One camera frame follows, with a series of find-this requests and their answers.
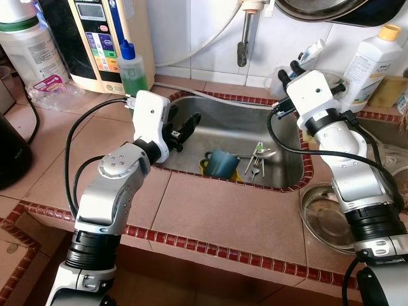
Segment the white bottle yellow cap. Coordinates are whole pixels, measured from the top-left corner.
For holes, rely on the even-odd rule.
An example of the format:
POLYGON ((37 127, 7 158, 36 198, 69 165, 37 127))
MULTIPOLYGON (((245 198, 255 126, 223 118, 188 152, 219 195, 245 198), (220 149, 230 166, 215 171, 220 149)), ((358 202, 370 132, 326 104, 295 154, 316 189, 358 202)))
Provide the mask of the white bottle yellow cap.
POLYGON ((385 24, 377 36, 364 39, 358 45, 345 75, 353 82, 350 93, 353 101, 349 110, 358 113, 384 79, 397 59, 403 55, 397 38, 402 29, 395 24, 385 24))

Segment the black electric kettle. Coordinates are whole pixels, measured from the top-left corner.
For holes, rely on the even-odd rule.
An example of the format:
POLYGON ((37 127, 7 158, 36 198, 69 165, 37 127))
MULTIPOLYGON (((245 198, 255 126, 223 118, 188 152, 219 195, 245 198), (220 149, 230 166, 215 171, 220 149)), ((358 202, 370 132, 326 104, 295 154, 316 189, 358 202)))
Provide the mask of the black electric kettle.
POLYGON ((33 153, 27 141, 0 114, 0 190, 16 184, 29 171, 33 153))

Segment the metal spoon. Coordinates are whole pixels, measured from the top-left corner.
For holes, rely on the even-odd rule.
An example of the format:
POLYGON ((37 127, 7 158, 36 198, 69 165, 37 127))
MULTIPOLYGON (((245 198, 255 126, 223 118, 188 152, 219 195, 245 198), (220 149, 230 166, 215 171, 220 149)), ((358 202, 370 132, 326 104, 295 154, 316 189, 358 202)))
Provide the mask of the metal spoon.
POLYGON ((277 151, 274 149, 260 149, 260 150, 253 152, 253 154, 235 154, 234 156, 240 159, 251 159, 254 157, 260 158, 260 159, 266 159, 271 156, 274 156, 276 153, 277 151))

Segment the beige water ionizer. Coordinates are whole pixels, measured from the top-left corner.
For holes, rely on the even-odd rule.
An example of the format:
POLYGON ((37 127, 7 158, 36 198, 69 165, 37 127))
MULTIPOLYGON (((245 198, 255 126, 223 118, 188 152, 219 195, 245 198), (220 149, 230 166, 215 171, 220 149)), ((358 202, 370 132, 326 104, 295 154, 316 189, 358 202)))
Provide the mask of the beige water ionizer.
POLYGON ((146 0, 38 0, 72 80, 88 91, 124 94, 120 42, 134 44, 154 85, 155 59, 146 0))

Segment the hanging metal wok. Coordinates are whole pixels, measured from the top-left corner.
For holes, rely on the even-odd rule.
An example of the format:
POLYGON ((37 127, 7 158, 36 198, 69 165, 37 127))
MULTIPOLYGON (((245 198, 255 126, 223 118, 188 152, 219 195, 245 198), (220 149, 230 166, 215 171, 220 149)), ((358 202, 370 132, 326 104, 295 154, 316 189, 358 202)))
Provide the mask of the hanging metal wok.
POLYGON ((302 22, 332 22, 371 28, 381 26, 405 5, 406 0, 275 0, 288 17, 302 22))

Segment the green dish soap bottle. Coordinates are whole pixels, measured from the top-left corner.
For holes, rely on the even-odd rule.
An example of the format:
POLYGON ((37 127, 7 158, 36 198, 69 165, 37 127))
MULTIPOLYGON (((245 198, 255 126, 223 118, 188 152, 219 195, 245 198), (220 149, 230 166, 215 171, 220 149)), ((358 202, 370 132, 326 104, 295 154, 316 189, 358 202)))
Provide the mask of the green dish soap bottle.
POLYGON ((143 56, 139 55, 134 44, 126 39, 120 44, 119 70, 120 81, 126 94, 135 97, 139 91, 150 90, 143 56))

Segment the white green handled utensil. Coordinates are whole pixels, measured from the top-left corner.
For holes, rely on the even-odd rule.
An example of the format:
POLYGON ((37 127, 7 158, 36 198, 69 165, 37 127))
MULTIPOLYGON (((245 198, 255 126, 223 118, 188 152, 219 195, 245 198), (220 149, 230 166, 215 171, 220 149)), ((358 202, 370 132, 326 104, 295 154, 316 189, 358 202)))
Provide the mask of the white green handled utensil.
MULTIPOLYGON (((257 150, 260 150, 260 149, 263 149, 263 142, 262 141, 259 141, 259 143, 257 143, 256 148, 254 148, 254 152, 257 151, 257 150)), ((252 160, 253 160, 253 158, 249 159, 248 164, 247 164, 247 169, 245 169, 244 174, 247 174, 248 172, 251 172, 252 160)))

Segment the metal fork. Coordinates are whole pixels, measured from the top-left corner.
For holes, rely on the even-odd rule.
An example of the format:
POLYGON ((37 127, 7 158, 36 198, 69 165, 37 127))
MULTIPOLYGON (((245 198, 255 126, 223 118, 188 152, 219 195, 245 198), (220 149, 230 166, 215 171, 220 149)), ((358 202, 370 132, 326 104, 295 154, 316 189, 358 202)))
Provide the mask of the metal fork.
POLYGON ((251 163, 251 178, 249 183, 253 184, 254 181, 256 181, 258 175, 260 174, 261 177, 263 177, 263 172, 265 172, 265 170, 263 169, 263 160, 260 157, 253 157, 252 163, 251 163))

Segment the white cylinder container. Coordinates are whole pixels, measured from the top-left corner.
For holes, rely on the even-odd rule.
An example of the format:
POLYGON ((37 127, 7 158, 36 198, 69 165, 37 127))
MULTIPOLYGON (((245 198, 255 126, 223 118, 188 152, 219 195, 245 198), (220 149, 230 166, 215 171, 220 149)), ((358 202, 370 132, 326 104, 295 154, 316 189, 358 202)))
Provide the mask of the white cylinder container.
POLYGON ((37 15, 33 0, 0 0, 0 23, 23 22, 37 15))

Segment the blue plastic cup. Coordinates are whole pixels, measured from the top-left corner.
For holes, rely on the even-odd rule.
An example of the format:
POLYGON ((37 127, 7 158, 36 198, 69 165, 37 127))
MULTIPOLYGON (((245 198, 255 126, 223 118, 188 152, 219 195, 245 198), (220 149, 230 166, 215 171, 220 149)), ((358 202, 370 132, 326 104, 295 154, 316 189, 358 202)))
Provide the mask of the blue plastic cup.
POLYGON ((204 161, 207 162, 207 165, 204 166, 204 175, 230 180, 241 160, 229 152, 214 149, 206 152, 204 161))

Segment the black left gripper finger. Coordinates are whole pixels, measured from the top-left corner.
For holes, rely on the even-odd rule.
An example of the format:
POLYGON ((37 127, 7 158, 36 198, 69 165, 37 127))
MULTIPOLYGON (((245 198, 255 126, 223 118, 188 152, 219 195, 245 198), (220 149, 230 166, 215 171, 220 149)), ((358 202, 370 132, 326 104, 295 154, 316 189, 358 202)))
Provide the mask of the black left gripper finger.
POLYGON ((182 143, 186 142, 187 139, 193 134, 196 126, 201 120, 200 113, 194 113, 182 125, 182 143))

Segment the stainless steel sink basin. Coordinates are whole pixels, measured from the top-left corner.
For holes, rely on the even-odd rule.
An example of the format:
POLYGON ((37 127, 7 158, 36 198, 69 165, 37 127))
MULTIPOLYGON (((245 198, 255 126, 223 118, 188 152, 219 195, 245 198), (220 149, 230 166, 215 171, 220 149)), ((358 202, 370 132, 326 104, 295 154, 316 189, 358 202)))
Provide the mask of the stainless steel sink basin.
POLYGON ((201 115, 201 120, 193 134, 184 142, 182 152, 171 152, 160 167, 201 175, 199 161, 206 157, 207 152, 221 149, 241 156, 241 163, 237 167, 241 183, 249 183, 262 189, 291 192, 306 186, 314 178, 314 163, 310 157, 278 150, 278 146, 268 134, 267 119, 271 107, 224 104, 197 96, 178 97, 171 102, 178 108, 171 121, 175 130, 196 113, 201 115), (263 163, 262 172, 253 175, 248 162, 259 142, 266 149, 277 150, 277 153, 263 163))
POLYGON ((361 128, 370 134, 377 146, 378 143, 385 143, 385 145, 408 149, 408 137, 405 131, 400 131, 399 124, 375 119, 359 119, 359 123, 361 128))

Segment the yellow sponge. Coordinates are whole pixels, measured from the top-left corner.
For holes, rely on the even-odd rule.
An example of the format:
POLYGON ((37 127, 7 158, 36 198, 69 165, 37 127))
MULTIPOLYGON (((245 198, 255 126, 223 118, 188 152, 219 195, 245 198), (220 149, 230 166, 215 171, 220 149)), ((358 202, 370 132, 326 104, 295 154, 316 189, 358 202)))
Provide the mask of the yellow sponge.
POLYGON ((402 76, 385 76, 368 100, 368 105, 384 108, 393 107, 396 105, 397 100, 405 94, 407 86, 407 78, 402 76))

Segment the clear packet pink label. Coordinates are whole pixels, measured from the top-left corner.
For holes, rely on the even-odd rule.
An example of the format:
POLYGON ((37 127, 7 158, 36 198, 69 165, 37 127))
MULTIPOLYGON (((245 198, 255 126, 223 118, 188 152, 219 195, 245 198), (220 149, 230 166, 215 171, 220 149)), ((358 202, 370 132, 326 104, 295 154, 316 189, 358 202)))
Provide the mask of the clear packet pink label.
POLYGON ((27 87, 27 91, 35 106, 57 111, 79 106, 79 98, 84 93, 84 90, 77 87, 72 80, 64 80, 57 74, 27 87))

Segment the stainless steel bowl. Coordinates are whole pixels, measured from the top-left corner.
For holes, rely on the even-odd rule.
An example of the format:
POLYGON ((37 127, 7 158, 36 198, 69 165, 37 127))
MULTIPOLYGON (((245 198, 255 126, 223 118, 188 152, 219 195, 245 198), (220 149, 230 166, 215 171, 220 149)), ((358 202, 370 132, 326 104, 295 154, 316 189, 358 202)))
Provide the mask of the stainless steel bowl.
POLYGON ((316 184, 301 195, 300 215, 318 241, 344 254, 354 254, 354 236, 331 184, 316 184))

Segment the white blue toothbrush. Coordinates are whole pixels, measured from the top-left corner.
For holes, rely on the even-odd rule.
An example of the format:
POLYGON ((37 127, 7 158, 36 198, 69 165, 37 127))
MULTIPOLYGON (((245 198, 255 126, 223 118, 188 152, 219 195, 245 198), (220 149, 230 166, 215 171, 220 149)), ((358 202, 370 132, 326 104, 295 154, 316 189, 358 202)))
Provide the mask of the white blue toothbrush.
POLYGON ((298 63, 303 69, 310 70, 315 69, 321 52, 324 50, 324 39, 318 39, 314 44, 307 47, 298 56, 298 63))

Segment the white jar green lid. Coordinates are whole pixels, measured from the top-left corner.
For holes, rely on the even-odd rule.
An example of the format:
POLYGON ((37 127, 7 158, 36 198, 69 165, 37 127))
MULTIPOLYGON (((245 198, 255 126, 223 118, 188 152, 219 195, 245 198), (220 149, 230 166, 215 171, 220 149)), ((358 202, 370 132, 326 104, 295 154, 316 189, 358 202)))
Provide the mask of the white jar green lid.
POLYGON ((0 23, 0 46, 17 68, 24 85, 32 87, 52 74, 69 80, 52 35, 38 17, 0 23))

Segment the chrome wall tap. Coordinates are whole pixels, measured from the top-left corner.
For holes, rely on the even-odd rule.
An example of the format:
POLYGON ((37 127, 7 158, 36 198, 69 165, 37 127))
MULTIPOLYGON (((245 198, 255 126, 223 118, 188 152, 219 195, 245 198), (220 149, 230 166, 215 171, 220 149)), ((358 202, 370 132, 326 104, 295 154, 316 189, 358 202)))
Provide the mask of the chrome wall tap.
POLYGON ((236 13, 242 11, 244 14, 242 37, 237 43, 237 65, 245 67, 249 56, 249 41, 251 38, 251 26, 254 18, 263 12, 266 17, 271 17, 276 0, 238 0, 236 13))

